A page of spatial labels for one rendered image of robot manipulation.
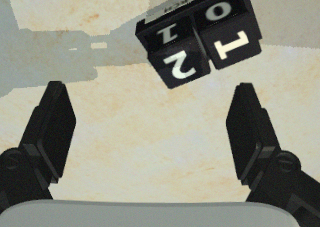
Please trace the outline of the black number cube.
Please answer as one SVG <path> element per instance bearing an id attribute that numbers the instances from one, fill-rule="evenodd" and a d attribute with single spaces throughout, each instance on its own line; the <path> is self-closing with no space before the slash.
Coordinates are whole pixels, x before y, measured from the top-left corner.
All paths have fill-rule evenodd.
<path id="1" fill-rule="evenodd" d="M 198 35 L 216 70 L 262 52 L 251 15 L 242 0 L 220 0 L 193 15 Z"/>
<path id="2" fill-rule="evenodd" d="M 189 16 L 148 35 L 147 59 L 168 89 L 211 73 L 206 49 Z"/>

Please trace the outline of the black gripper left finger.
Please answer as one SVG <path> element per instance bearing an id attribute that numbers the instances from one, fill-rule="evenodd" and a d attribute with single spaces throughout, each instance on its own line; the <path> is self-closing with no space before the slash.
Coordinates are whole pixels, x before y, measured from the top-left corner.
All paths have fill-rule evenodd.
<path id="1" fill-rule="evenodd" d="M 63 176 L 75 126 L 66 85 L 49 81 L 18 148 L 0 155 L 0 214 L 19 203 L 53 199 L 48 187 Z"/>

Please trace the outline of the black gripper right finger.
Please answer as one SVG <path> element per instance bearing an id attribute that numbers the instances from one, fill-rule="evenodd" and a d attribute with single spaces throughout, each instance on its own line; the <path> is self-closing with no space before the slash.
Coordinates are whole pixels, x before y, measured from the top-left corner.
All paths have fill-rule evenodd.
<path id="1" fill-rule="evenodd" d="M 281 208 L 300 227 L 320 227 L 320 183 L 301 170 L 295 154 L 281 150 L 252 83 L 236 86 L 226 129 L 237 179 L 251 190 L 246 201 Z"/>

